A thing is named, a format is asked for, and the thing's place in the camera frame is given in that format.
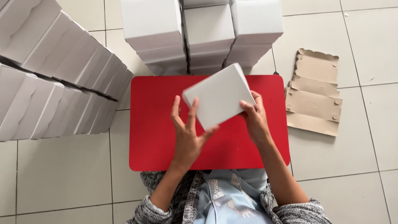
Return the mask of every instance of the person's right hand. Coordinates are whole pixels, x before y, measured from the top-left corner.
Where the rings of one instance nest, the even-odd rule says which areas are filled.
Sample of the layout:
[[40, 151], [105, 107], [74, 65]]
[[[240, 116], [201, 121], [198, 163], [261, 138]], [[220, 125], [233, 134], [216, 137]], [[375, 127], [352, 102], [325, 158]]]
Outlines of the person's right hand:
[[265, 116], [265, 109], [263, 99], [260, 94], [250, 91], [256, 102], [256, 105], [251, 105], [243, 100], [240, 101], [240, 106], [244, 110], [240, 115], [245, 119], [248, 128], [250, 139], [257, 147], [261, 147], [266, 143], [272, 141], [269, 133], [267, 117]]

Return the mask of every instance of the person's left hand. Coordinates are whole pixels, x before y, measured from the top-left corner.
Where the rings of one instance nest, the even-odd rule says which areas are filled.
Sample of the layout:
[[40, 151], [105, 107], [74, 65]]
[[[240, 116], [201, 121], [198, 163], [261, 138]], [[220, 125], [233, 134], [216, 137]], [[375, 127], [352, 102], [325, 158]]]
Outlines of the person's left hand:
[[219, 126], [210, 128], [199, 137], [196, 136], [195, 122], [196, 110], [199, 103], [198, 98], [195, 98], [193, 101], [192, 109], [188, 114], [187, 124], [184, 124], [179, 117], [180, 100], [180, 96], [176, 96], [171, 114], [174, 128], [176, 130], [176, 149], [170, 166], [176, 167], [183, 172], [187, 172], [199, 157], [206, 141], [214, 134]]

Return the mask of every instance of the red lap desk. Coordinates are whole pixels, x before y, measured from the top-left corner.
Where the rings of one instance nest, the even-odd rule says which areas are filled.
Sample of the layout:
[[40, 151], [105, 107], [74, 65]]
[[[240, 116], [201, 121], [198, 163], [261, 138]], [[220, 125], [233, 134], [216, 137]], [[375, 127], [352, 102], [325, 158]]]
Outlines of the red lap desk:
[[[167, 170], [176, 136], [170, 118], [175, 95], [208, 76], [135, 77], [131, 81], [130, 168], [134, 171]], [[289, 164], [285, 90], [279, 75], [248, 75], [249, 87], [262, 95], [272, 138]], [[181, 100], [180, 117], [186, 123], [188, 107]], [[196, 122], [198, 136], [204, 132]], [[243, 118], [235, 116], [220, 125], [207, 141], [191, 170], [263, 168]]]

